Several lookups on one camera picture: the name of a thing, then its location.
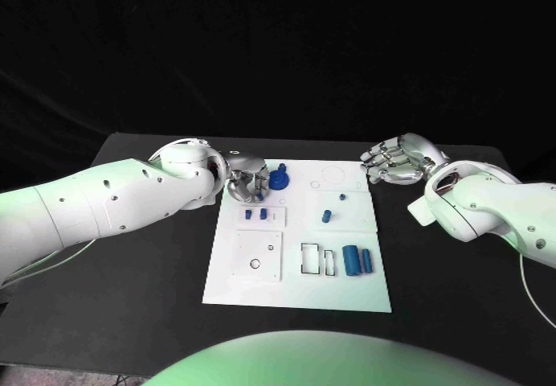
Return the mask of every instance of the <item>black curtain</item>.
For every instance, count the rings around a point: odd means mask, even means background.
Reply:
[[[0,188],[85,168],[114,132],[366,142],[415,132],[497,146],[521,179],[554,180],[544,13],[1,0]]]

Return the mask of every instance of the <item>black table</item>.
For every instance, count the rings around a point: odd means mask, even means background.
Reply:
[[[93,163],[147,159],[174,139],[116,133]],[[219,150],[289,159],[357,160],[371,145],[206,139]],[[453,158],[507,168],[492,147],[441,148]],[[417,224],[406,205],[423,183],[370,189],[392,314],[201,304],[216,204],[98,240],[79,258],[21,282],[0,317],[0,362],[150,376],[216,343],[309,329],[393,339],[523,384],[553,383],[556,331],[526,297],[515,251],[497,236],[462,243],[436,223]],[[536,301],[556,319],[556,269],[530,260],[524,269]]]

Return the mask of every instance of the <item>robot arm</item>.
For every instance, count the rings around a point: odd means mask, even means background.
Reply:
[[[206,141],[186,139],[167,144],[148,162],[112,162],[0,194],[0,284],[43,255],[211,205],[226,179],[232,197],[260,201],[268,175],[263,159],[220,154]]]
[[[528,258],[556,268],[556,185],[521,184],[494,165],[456,161],[419,135],[381,142],[361,155],[370,182],[426,181],[407,209],[420,225],[435,221],[458,240],[501,236]]]

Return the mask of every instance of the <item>robotic hand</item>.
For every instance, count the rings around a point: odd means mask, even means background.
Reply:
[[[147,162],[106,163],[0,194],[0,285],[43,255],[214,204],[226,179],[236,200],[263,200],[263,159],[236,151],[222,154],[207,141],[188,138],[168,143]]]
[[[556,184],[521,184],[497,166],[456,161],[419,135],[407,133],[361,154],[371,183],[426,181],[407,209],[420,225],[435,221],[458,240],[501,236],[528,258],[556,268]]]

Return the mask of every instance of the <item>white cable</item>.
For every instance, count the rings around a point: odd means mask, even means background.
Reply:
[[[553,324],[553,321],[547,318],[547,316],[541,312],[540,307],[536,305],[536,300],[530,296],[530,289],[527,288],[527,281],[524,280],[524,273],[523,273],[523,255],[521,255],[521,253],[518,254],[518,269],[521,271],[521,280],[523,280],[524,292],[527,293],[527,296],[530,297],[530,302],[533,303],[533,306],[536,307],[536,310],[538,311],[538,314],[541,315],[541,317],[547,320],[547,322],[550,323],[553,328],[556,328],[556,324]]]
[[[177,141],[173,141],[173,142],[167,143],[167,144],[155,151],[155,153],[151,155],[151,157],[148,158],[148,161],[151,161],[151,160],[157,157],[157,155],[160,154],[160,152],[161,152],[168,146],[174,145],[175,143],[184,142],[184,141],[197,141],[197,139],[196,139],[196,138],[181,138],[181,139],[178,139]]]
[[[21,281],[23,279],[27,279],[29,277],[34,276],[34,275],[39,275],[42,272],[46,272],[49,271],[50,269],[53,269],[54,267],[59,267],[65,262],[70,261],[91,246],[91,244],[96,241],[92,240],[89,242],[89,244],[63,261],[60,261],[59,263],[53,264],[50,267],[44,268],[44,269],[40,269],[37,272],[33,272],[33,273],[29,273],[26,276],[23,277],[18,277],[17,279],[14,279],[13,281],[10,281],[7,284],[4,285],[0,285],[0,290],[3,290],[8,285],[13,285],[17,281]]]
[[[43,257],[39,261],[34,261],[27,267],[23,267],[18,271],[14,271],[6,279],[10,279],[13,276],[21,275],[29,269],[34,268],[37,265],[43,264],[60,251],[54,251],[47,257]]]

